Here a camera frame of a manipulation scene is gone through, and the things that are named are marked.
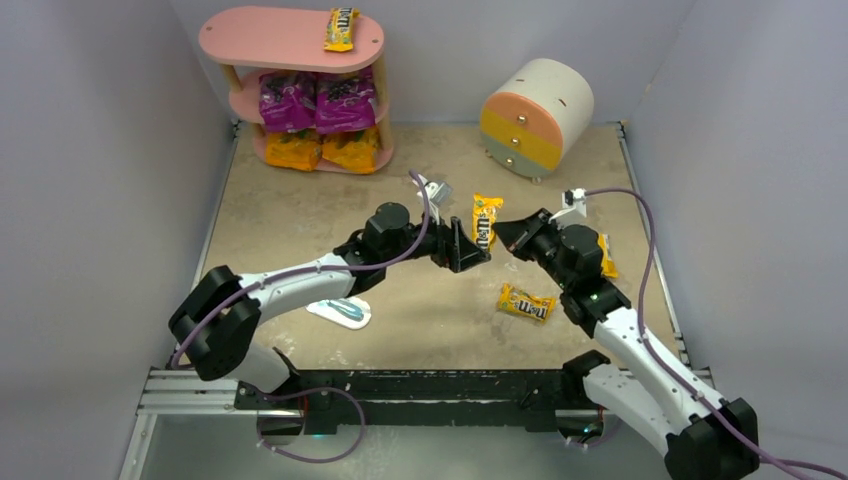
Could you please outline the yellow M&M bag top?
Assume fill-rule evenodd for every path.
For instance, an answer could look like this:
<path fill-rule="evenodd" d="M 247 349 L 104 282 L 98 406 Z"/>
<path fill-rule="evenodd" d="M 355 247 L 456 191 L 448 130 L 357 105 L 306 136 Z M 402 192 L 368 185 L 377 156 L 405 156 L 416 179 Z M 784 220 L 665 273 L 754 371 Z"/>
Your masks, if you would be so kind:
<path fill-rule="evenodd" d="M 472 209 L 472 240 L 476 246 L 490 252 L 496 241 L 493 225 L 497 221 L 504 199 L 475 193 Z"/>

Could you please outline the yellow m&m bag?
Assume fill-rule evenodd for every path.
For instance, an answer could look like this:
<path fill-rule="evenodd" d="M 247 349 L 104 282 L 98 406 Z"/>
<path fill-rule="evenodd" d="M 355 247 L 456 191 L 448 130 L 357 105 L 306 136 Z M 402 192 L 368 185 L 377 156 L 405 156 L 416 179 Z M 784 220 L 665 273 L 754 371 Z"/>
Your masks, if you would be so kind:
<path fill-rule="evenodd" d="M 501 312 L 545 323 L 553 313 L 556 303 L 557 299 L 554 297 L 531 295 L 515 285 L 504 283 L 496 306 Z"/>
<path fill-rule="evenodd" d="M 354 49 L 353 27 L 359 14 L 359 10 L 354 7 L 336 7 L 330 10 L 323 43 L 325 51 L 346 53 Z"/>
<path fill-rule="evenodd" d="M 490 252 L 496 241 L 493 225 L 497 221 L 504 199 L 475 193 L 472 209 L 472 240 L 476 246 Z"/>

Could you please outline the orange gummy candy bag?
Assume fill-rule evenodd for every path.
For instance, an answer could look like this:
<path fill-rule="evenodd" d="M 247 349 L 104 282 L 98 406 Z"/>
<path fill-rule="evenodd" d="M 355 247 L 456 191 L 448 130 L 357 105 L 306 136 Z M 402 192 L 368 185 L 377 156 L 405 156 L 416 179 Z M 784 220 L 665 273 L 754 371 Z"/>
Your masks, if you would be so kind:
<path fill-rule="evenodd" d="M 313 129 L 269 133 L 265 162 L 274 167 L 314 171 L 322 158 L 320 135 Z"/>
<path fill-rule="evenodd" d="M 380 137 L 376 126 L 365 130 L 332 133 L 322 138 L 323 158 L 357 174 L 371 174 L 377 170 L 379 149 Z"/>

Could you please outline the purple grape candy bag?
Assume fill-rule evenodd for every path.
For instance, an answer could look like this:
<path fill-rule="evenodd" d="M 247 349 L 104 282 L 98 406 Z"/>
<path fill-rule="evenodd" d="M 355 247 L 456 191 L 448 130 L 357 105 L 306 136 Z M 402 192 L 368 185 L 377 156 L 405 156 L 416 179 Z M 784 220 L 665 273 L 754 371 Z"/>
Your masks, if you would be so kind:
<path fill-rule="evenodd" d="M 377 123 L 377 98 L 370 66 L 317 76 L 315 129 L 321 135 L 359 131 Z"/>
<path fill-rule="evenodd" d="M 260 77 L 259 113 L 271 133 L 298 132 L 315 126 L 313 73 L 281 71 Z"/>

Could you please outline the yellow M&M bag bottom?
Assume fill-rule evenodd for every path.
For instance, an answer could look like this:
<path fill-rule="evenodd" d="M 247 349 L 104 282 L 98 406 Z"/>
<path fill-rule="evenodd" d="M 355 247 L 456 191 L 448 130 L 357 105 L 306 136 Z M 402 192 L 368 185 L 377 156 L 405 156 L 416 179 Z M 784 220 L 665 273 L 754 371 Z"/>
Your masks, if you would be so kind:
<path fill-rule="evenodd" d="M 353 27 L 359 14 L 359 10 L 354 7 L 336 7 L 330 10 L 323 43 L 325 51 L 346 53 L 354 49 Z"/>

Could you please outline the small yellow candy packet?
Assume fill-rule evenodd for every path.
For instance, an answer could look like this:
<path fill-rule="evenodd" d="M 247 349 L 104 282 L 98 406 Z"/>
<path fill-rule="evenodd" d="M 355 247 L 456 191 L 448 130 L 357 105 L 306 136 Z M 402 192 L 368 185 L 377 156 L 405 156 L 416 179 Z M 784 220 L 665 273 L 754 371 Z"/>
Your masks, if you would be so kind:
<path fill-rule="evenodd" d="M 602 250 L 602 275 L 606 278 L 618 278 L 619 271 L 611 255 L 609 237 L 606 234 L 598 234 L 598 245 Z"/>

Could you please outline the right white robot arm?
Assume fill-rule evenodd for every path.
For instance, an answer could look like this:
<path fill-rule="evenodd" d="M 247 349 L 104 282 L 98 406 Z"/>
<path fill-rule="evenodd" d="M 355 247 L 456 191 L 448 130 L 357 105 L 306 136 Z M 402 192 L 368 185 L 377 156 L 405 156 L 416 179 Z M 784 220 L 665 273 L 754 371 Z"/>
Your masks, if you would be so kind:
<path fill-rule="evenodd" d="M 639 322 L 629 299 L 602 273 L 592 228 L 561 227 L 541 209 L 493 230 L 517 259 L 533 261 L 561 288 L 567 318 L 626 367 L 582 366 L 586 397 L 648 441 L 673 479 L 742 479 L 759 469 L 758 422 L 742 398 L 727 400 L 704 383 Z"/>

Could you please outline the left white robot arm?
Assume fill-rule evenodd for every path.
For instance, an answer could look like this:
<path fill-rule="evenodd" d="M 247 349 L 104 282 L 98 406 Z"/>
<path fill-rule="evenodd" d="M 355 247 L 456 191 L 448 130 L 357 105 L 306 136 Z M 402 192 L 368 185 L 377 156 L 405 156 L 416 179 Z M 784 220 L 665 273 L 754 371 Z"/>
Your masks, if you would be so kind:
<path fill-rule="evenodd" d="M 264 321 L 309 304 L 362 294 L 382 282 L 389 266 L 427 257 L 461 273 L 490 260 L 465 233 L 461 221 L 424 213 L 410 221 L 407 208 L 384 203 L 342 245 L 312 261 L 278 271 L 235 274 L 228 266 L 208 271 L 168 322 L 203 381 L 222 378 L 272 393 L 296 380 L 291 361 L 254 339 Z"/>

